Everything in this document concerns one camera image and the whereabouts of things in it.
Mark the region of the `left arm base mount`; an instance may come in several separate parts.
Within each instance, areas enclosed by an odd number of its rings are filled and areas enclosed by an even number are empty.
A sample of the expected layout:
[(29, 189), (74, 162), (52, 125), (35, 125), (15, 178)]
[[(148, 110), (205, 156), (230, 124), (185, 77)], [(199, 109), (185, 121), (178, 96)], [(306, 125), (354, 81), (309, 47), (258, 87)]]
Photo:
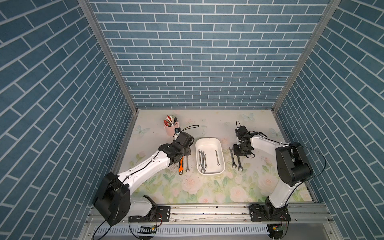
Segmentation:
[(171, 207), (170, 206), (157, 206), (152, 207), (147, 215), (130, 216), (130, 223), (168, 223), (170, 220)]

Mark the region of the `large silver open-end wrench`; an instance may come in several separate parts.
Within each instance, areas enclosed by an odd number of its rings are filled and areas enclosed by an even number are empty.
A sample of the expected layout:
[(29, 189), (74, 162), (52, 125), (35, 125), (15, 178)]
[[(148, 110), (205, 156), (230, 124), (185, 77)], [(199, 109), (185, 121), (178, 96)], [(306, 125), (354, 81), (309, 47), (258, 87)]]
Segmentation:
[(244, 168), (243, 168), (243, 166), (242, 166), (240, 156), (237, 156), (237, 160), (238, 160), (238, 170), (239, 170), (240, 172), (242, 172), (242, 171), (244, 170)]

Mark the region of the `orange handled adjustable wrench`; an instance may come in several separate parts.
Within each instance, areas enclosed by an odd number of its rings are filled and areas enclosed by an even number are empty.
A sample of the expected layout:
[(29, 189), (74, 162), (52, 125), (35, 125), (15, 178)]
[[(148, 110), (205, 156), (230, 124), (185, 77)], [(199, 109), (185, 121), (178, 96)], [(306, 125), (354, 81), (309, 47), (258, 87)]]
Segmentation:
[(179, 161), (179, 169), (178, 169), (179, 175), (182, 175), (183, 172), (184, 172), (184, 157), (182, 157), (181, 160)]

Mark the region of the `white storage box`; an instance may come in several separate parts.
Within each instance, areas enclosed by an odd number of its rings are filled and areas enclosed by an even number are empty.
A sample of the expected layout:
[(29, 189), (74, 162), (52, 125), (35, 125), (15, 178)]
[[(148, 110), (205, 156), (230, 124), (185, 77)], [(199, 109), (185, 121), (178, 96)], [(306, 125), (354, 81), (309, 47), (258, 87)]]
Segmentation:
[[(201, 138), (196, 141), (196, 158), (198, 172), (203, 176), (220, 175), (225, 171), (226, 163), (224, 159), (223, 148), (221, 142), (216, 138)], [(198, 150), (205, 152), (206, 159), (206, 172), (203, 174), (199, 166)], [(220, 166), (217, 166), (217, 159), (215, 150), (218, 150)]]

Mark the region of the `small silver wrench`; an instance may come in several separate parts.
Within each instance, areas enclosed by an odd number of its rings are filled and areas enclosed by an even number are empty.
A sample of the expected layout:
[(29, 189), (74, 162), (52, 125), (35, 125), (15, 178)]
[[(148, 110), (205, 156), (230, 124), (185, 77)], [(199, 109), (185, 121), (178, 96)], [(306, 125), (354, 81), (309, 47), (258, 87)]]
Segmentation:
[(189, 156), (186, 156), (186, 172), (188, 173), (190, 171), (189, 168)]

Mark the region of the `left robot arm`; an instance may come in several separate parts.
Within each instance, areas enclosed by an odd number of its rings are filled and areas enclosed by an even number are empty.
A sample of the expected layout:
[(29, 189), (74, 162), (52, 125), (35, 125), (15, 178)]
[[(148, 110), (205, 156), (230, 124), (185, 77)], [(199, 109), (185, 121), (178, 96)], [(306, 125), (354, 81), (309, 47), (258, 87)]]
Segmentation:
[(106, 174), (93, 200), (94, 207), (110, 226), (126, 216), (143, 218), (143, 222), (153, 221), (158, 205), (148, 196), (136, 198), (132, 194), (156, 173), (189, 155), (194, 140), (193, 136), (181, 132), (172, 143), (159, 146), (153, 155), (135, 167), (117, 175)]

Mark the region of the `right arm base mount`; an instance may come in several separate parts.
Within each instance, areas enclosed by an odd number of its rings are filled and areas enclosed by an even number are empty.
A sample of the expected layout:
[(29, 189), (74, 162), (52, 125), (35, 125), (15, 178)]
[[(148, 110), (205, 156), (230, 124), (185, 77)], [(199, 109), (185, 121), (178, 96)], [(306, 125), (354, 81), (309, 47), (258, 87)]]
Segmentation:
[(272, 205), (252, 204), (249, 206), (252, 222), (290, 222), (288, 205), (274, 208)]

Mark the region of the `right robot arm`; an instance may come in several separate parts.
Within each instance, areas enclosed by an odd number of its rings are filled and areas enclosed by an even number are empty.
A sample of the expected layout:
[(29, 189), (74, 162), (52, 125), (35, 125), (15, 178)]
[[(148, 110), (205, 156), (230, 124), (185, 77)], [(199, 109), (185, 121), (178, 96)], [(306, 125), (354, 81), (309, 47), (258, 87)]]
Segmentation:
[(279, 143), (266, 137), (262, 132), (248, 131), (245, 126), (235, 129), (237, 143), (233, 145), (237, 157), (252, 158), (253, 151), (261, 150), (270, 155), (277, 163), (279, 181), (277, 187), (265, 201), (266, 210), (281, 210), (300, 184), (313, 174), (304, 147), (298, 143)]

